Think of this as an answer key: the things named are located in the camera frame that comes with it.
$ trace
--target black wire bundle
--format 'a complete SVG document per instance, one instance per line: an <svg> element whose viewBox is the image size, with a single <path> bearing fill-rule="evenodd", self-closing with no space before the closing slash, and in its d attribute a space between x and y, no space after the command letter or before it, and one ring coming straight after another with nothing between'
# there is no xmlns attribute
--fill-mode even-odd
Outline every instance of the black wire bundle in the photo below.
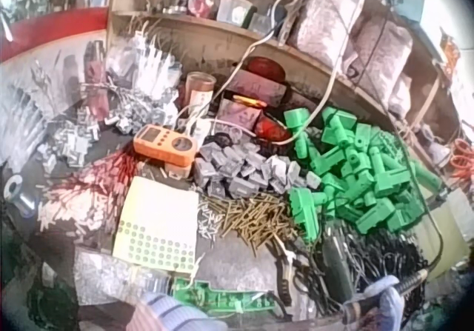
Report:
<svg viewBox="0 0 474 331"><path fill-rule="evenodd" d="M413 242L386 230L377 230L366 236L353 230L347 234L346 244L349 251L347 262L356 292L363 292L366 287L386 275L404 280L428 266ZM423 306L424 285L425 283L405 296L404 320Z"/></svg>

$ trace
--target packaged parts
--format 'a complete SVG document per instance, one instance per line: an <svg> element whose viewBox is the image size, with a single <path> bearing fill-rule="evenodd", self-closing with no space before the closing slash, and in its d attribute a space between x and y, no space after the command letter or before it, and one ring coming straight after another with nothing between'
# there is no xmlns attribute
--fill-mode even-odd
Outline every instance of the packaged parts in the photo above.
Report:
<svg viewBox="0 0 474 331"><path fill-rule="evenodd" d="M308 0L306 4L289 42L332 68L346 39L347 29L351 31L361 14L364 0Z"/></svg>
<svg viewBox="0 0 474 331"><path fill-rule="evenodd" d="M357 74L352 80L358 83L370 59L360 79L360 86L388 107L395 83L412 51L413 39L407 29L387 21L380 41L376 44L384 22L384 18L374 16L364 25L354 44L358 58L351 67Z"/></svg>

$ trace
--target metal part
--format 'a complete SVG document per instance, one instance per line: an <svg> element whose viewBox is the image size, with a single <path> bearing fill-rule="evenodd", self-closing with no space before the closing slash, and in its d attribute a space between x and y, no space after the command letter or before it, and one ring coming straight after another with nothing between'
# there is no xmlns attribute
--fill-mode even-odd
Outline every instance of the metal part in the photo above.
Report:
<svg viewBox="0 0 474 331"><path fill-rule="evenodd" d="M16 174L8 179L3 190L5 200L15 205L21 217L32 218L38 212L38 199L25 191L23 178Z"/></svg>

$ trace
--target wire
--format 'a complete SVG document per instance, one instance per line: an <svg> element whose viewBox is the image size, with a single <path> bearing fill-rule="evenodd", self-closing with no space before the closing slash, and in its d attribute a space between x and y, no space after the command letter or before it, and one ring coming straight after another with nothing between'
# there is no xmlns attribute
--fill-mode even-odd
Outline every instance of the wire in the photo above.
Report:
<svg viewBox="0 0 474 331"><path fill-rule="evenodd" d="M276 13L276 8L277 6L280 4L282 0L276 0L275 3L273 4L272 6L272 10L270 12L271 14L271 17L270 17L270 21L271 21L271 24L272 24L272 30L270 30L268 32L268 34L252 43L248 48L247 50L245 51L244 55L242 56L240 62L236 65L236 67L234 68L234 71L232 71L232 73L230 74L229 78L227 78L227 80L225 81L225 83L219 88L219 90L217 91L217 93L209 100L209 102L207 102L205 105L203 105L201 107L201 109L196 113L196 114L193 114L192 115L192 118L190 118L190 123L188 124L188 129L187 129L187 132L186 134L190 134L190 130L191 130L191 127L193 127L194 125L194 122L196 122L197 118L199 118L199 116L202 114L202 112L210 105L210 103L214 100L216 100L216 98L218 98L225 90L226 88L229 86L230 82L235 78L235 76L237 75L237 72L242 68L242 66L244 65L244 62L245 60L248 58L248 56L250 56L250 54L258 47L260 46L261 44L264 44L265 42L269 41L272 37L273 37L273 34L275 32L275 29L280 25L280 24L277 24L275 25L275 13Z"/></svg>

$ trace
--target glove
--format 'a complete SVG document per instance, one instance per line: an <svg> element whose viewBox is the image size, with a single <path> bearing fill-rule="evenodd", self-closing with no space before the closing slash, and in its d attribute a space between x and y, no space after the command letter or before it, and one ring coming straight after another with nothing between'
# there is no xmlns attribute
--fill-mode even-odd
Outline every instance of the glove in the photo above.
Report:
<svg viewBox="0 0 474 331"><path fill-rule="evenodd" d="M147 293L137 303L127 331L227 331L223 321L165 294Z"/></svg>
<svg viewBox="0 0 474 331"><path fill-rule="evenodd" d="M378 312L375 314L375 321L379 331L399 331L401 327L401 319L403 318L403 310L405 308L405 300L393 288L399 280L389 275L368 286L364 291L362 299L370 298L374 295L380 296L380 305Z"/></svg>

